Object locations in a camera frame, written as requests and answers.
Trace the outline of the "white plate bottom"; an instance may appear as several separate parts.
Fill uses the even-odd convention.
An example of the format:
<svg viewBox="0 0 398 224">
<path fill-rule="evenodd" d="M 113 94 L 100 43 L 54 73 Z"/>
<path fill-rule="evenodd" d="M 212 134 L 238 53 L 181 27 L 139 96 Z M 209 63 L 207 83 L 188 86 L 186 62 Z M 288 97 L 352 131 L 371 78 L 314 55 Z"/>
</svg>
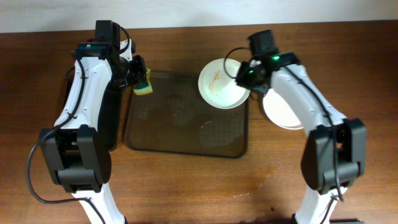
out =
<svg viewBox="0 0 398 224">
<path fill-rule="evenodd" d="M 270 89 L 265 94 L 261 103 L 265 115 L 275 125 L 289 130 L 303 129 L 303 124 L 291 107 L 273 89 Z"/>
</svg>

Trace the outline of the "white plate top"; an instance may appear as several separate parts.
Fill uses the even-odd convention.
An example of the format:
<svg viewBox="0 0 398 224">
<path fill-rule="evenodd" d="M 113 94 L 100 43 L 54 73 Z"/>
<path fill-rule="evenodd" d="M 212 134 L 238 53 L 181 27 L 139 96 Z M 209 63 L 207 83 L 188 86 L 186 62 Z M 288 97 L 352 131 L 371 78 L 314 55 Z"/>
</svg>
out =
<svg viewBox="0 0 398 224">
<path fill-rule="evenodd" d="M 240 63 L 233 59 L 219 58 L 208 63 L 200 72 L 198 89 L 201 97 L 211 106 L 228 110 L 238 107 L 249 97 L 250 91 L 236 84 L 235 77 Z"/>
</svg>

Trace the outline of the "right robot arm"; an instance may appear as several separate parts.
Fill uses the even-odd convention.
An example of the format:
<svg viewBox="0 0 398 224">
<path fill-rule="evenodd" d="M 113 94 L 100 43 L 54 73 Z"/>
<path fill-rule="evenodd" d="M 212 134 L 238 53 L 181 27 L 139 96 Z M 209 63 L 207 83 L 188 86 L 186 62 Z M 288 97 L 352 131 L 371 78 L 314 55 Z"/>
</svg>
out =
<svg viewBox="0 0 398 224">
<path fill-rule="evenodd" d="M 366 127 L 360 119 L 348 119 L 331 105 L 298 57 L 279 51 L 270 30 L 250 35 L 248 42 L 251 58 L 241 63 L 237 85 L 258 94 L 274 90 L 307 135 L 300 164 L 307 189 L 291 222 L 331 223 L 337 203 L 364 174 Z"/>
</svg>

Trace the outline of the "green yellow sponge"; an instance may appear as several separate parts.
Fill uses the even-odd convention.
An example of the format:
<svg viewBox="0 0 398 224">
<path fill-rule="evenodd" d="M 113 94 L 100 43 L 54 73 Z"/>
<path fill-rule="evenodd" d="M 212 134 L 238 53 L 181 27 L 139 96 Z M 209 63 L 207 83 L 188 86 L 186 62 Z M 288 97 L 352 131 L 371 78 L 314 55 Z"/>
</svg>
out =
<svg viewBox="0 0 398 224">
<path fill-rule="evenodd" d="M 153 92 L 150 83 L 150 69 L 147 68 L 144 76 L 134 85 L 133 92 L 136 95 L 148 95 Z"/>
</svg>

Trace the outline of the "white plate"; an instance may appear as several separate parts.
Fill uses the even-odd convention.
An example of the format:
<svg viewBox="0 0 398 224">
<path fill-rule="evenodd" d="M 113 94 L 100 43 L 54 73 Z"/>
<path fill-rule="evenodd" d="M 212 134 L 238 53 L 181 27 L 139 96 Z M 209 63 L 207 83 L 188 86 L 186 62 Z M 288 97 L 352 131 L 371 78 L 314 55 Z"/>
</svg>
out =
<svg viewBox="0 0 398 224">
<path fill-rule="evenodd" d="M 249 97 L 250 91 L 236 84 L 235 77 L 240 63 L 233 59 L 219 58 L 208 63 L 200 72 L 198 89 L 201 97 L 211 106 L 228 110 L 238 107 Z"/>
<path fill-rule="evenodd" d="M 291 107 L 273 89 L 270 89 L 265 94 L 261 103 L 265 115 L 275 125 L 289 130 L 303 129 L 303 124 Z"/>
</svg>

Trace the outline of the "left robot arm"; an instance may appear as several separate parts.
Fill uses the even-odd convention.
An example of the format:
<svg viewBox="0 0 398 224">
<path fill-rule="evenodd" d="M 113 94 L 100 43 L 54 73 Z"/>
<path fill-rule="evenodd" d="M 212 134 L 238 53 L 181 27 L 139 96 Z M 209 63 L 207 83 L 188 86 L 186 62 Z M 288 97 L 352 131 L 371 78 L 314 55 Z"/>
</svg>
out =
<svg viewBox="0 0 398 224">
<path fill-rule="evenodd" d="M 41 149 L 53 183 L 80 202 L 92 223 L 126 223 L 110 190 L 111 151 L 116 147 L 123 91 L 152 92 L 150 71 L 136 54 L 124 28 L 98 20 L 95 36 L 82 42 L 63 110 L 54 127 L 43 129 L 35 148 Z"/>
</svg>

